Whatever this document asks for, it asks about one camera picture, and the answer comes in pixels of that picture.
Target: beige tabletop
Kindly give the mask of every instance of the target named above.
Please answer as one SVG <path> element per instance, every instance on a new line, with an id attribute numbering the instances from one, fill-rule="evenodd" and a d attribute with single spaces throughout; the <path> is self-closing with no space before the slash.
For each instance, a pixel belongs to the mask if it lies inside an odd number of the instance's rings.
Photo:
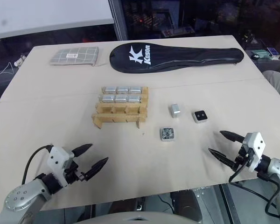
<path id="1" fill-rule="evenodd" d="M 146 40 L 172 46 L 237 47 L 232 36 Z M 245 54 L 237 65 L 224 64 L 150 73 L 124 74 L 110 67 L 110 51 L 122 42 L 36 47 L 13 78 L 0 100 L 0 211 L 9 191 L 21 183 L 30 155 L 53 143 L 71 150 L 85 143 L 93 147 L 77 158 L 81 170 L 99 159 L 109 161 L 88 182 L 62 189 L 45 209 L 104 203 L 139 196 L 228 182 L 230 168 L 217 161 L 208 147 L 235 158 L 240 145 L 218 132 L 241 135 L 260 131 L 265 154 L 280 158 L 280 96 Z M 99 46 L 98 67 L 50 66 L 62 48 Z M 148 118 L 140 129 L 135 123 L 91 120 L 98 93 L 104 85 L 148 86 Z M 177 103 L 181 116 L 173 119 L 168 106 Z M 191 113 L 205 110 L 209 120 L 196 124 Z M 160 140 L 160 127 L 171 126 L 174 142 Z M 27 180 L 48 173 L 48 154 L 33 159 Z M 254 178 L 242 172 L 238 180 Z"/>

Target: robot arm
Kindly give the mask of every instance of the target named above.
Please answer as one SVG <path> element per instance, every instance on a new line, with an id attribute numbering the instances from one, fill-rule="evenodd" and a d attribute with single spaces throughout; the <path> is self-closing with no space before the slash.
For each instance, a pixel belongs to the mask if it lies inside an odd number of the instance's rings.
<path id="1" fill-rule="evenodd" d="M 232 179 L 241 172 L 244 166 L 247 166 L 250 172 L 257 171 L 258 178 L 273 183 L 277 188 L 275 194 L 268 200 L 265 210 L 268 215 L 280 218 L 280 160 L 271 159 L 263 154 L 266 145 L 259 132 L 248 133 L 245 137 L 228 131 L 220 131 L 220 133 L 231 141 L 242 143 L 235 161 L 231 161 L 221 152 L 209 148 L 213 156 L 235 172 L 229 182 L 231 183 Z M 273 200 L 276 202 L 278 215 L 268 212 Z"/>
<path id="2" fill-rule="evenodd" d="M 94 164 L 86 172 L 79 172 L 78 165 L 73 161 L 85 153 L 92 144 L 82 145 L 71 152 L 62 147 L 50 147 L 48 166 L 52 173 L 40 174 L 33 181 L 12 190 L 6 197 L 0 224 L 31 224 L 35 215 L 52 195 L 75 181 L 88 181 L 97 174 L 108 161 L 108 157 Z"/>

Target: white label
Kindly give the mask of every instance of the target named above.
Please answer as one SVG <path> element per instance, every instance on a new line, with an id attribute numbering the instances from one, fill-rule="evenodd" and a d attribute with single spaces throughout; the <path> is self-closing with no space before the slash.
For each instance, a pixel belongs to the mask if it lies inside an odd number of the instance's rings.
<path id="1" fill-rule="evenodd" d="M 77 58 L 77 57 L 78 57 L 78 54 L 66 54 L 66 57 L 69 57 L 69 58 Z"/>

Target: gray plaid pouch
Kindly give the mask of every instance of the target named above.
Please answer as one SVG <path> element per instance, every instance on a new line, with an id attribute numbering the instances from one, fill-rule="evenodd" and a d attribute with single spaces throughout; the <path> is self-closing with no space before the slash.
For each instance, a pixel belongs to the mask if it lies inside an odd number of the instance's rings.
<path id="1" fill-rule="evenodd" d="M 91 64 L 98 58 L 98 47 L 69 48 L 58 51 L 50 60 L 52 65 Z"/>

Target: white logo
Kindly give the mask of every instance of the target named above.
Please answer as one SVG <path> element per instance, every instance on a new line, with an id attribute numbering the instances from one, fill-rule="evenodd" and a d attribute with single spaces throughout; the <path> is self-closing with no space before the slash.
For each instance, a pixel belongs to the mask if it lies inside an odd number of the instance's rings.
<path id="1" fill-rule="evenodd" d="M 139 62 L 140 64 L 142 64 L 143 60 L 138 59 L 139 57 L 143 57 L 143 55 L 142 55 L 142 49 L 136 54 L 136 53 L 134 52 L 134 50 L 133 50 L 133 47 L 131 46 L 131 50 L 130 50 L 129 53 L 132 55 L 132 57 L 129 56 L 129 57 L 130 57 L 130 61 L 135 61 L 135 62 Z"/>
<path id="2" fill-rule="evenodd" d="M 139 57 L 143 57 L 142 49 L 138 53 L 135 53 L 133 50 L 133 47 L 131 46 L 131 50 L 129 53 L 132 55 L 132 57 L 129 56 L 130 61 L 135 61 L 135 62 L 139 62 L 140 64 L 142 64 L 143 60 L 139 59 Z M 150 64 L 150 46 L 149 45 L 145 45 L 144 63 Z"/>

